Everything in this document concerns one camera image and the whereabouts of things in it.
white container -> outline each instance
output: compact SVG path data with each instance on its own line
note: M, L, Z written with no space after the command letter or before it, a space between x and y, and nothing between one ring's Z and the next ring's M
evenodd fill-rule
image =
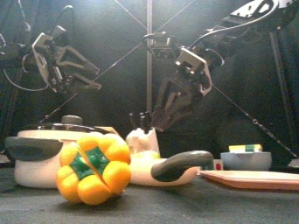
M110 130L112 128L106 130L101 127L81 126L80 117L72 115L65 115L61 118L61 123L27 125L23 130L18 131L17 137L5 139L7 153L10 151L10 154L14 154L13 176L15 183L34 188L55 188L55 173L61 167L59 151L62 147L76 142L85 133L105 134ZM55 145L50 147L51 140L58 142L59 148Z

white pot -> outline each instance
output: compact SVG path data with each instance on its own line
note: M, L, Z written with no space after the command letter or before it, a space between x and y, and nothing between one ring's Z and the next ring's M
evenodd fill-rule
M55 188L61 148L76 142L86 132L106 132L101 128L90 128L77 124L41 123L33 126L35 129L27 129L26 127L25 130L17 133L17 137L5 139L9 140L6 141L7 144L13 145L13 147L6 146L6 150L7 152L10 150L10 155L13 154L14 156L11 155L11 157L15 159L14 181L21 186Z

pressure cooker lid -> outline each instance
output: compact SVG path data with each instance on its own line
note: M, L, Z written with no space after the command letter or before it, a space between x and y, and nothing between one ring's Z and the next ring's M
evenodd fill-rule
M21 130L67 130L67 131L77 131L77 132L100 132L101 134L109 133L106 130L89 127L82 125L82 120L78 116L74 115L65 115L59 119L59 123L54 122L38 122L25 125Z

black handle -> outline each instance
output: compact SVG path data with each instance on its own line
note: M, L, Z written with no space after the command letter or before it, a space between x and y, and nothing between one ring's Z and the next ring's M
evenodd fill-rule
M13 159L42 161L57 155L62 143L54 139L9 136L3 147Z
M160 164L154 164L150 170L153 179L172 182L180 178L186 169L193 166L210 164L213 156L205 150L192 150L166 158Z

yellow bell pepper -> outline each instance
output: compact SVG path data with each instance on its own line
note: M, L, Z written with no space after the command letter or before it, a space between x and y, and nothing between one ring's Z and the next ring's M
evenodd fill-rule
M55 184L70 202L98 205L121 194L130 179L129 149L116 134L88 133L59 151Z

